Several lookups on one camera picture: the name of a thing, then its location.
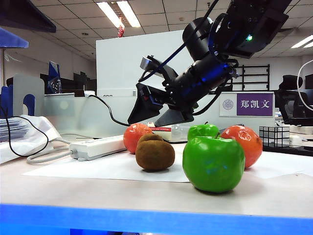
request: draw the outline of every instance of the kiwi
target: kiwi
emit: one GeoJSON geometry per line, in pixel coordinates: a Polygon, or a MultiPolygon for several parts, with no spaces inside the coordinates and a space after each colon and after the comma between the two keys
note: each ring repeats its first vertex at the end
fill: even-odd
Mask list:
{"type": "Polygon", "coordinates": [[[161,136],[153,134],[153,133],[147,133],[140,137],[138,140],[138,144],[140,144],[143,141],[164,141],[161,136]]]}
{"type": "Polygon", "coordinates": [[[173,165],[174,148],[165,141],[142,141],[137,145],[136,161],[146,170],[163,170],[173,165]]]}

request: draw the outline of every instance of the ceiling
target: ceiling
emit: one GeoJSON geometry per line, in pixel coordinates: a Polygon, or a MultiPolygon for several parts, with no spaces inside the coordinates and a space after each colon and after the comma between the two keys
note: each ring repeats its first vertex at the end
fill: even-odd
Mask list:
{"type": "MultiPolygon", "coordinates": [[[[117,29],[97,6],[102,0],[31,0],[57,26],[56,33],[36,32],[84,58],[95,60],[96,40],[117,37],[117,29]]],[[[182,30],[207,11],[212,0],[129,0],[141,27],[125,28],[124,36],[182,30]]],[[[210,17],[226,12],[230,0],[219,0],[210,17]]],[[[285,11],[289,19],[264,50],[254,57],[282,57],[313,54],[311,48],[290,47],[313,34],[313,0],[292,0],[285,11]]]]}

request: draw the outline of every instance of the green led light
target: green led light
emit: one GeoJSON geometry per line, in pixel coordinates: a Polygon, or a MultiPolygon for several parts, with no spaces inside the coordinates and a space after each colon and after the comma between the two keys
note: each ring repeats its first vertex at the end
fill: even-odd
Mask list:
{"type": "Polygon", "coordinates": [[[246,38],[247,41],[251,41],[252,39],[253,39],[253,36],[250,35],[250,34],[249,34],[249,35],[247,36],[247,38],[246,38]]]}

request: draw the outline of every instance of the purple label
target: purple label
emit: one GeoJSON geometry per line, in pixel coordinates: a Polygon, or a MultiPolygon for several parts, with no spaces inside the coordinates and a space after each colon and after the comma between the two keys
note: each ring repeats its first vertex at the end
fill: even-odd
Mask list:
{"type": "Polygon", "coordinates": [[[237,94],[238,116],[272,116],[273,94],[237,94]]]}

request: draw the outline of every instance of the fake fruit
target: fake fruit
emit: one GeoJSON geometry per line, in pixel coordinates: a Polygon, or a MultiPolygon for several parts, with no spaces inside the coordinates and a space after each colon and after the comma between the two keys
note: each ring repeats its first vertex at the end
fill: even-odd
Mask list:
{"type": "Polygon", "coordinates": [[[152,133],[152,130],[145,124],[135,123],[130,125],[124,133],[124,145],[130,153],[135,153],[137,143],[144,134],[152,133]]]}
{"type": "Polygon", "coordinates": [[[184,148],[182,167],[194,187],[208,192],[226,192],[240,182],[245,154],[235,140],[197,136],[184,148]]]}
{"type": "Polygon", "coordinates": [[[138,140],[138,144],[140,144],[143,141],[164,141],[163,138],[159,135],[153,134],[153,133],[148,133],[140,137],[138,140]]]}
{"type": "Polygon", "coordinates": [[[217,126],[212,124],[203,124],[190,127],[187,135],[188,141],[190,141],[193,137],[196,136],[212,136],[216,137],[219,133],[219,129],[217,126]]]}
{"type": "Polygon", "coordinates": [[[175,151],[169,143],[163,140],[142,141],[144,137],[140,138],[141,142],[136,149],[136,161],[139,166],[146,170],[163,170],[173,165],[175,151]]]}
{"type": "Polygon", "coordinates": [[[234,125],[224,130],[222,138],[235,139],[244,149],[245,168],[252,166],[261,156],[263,143],[261,138],[249,127],[234,125]]]}

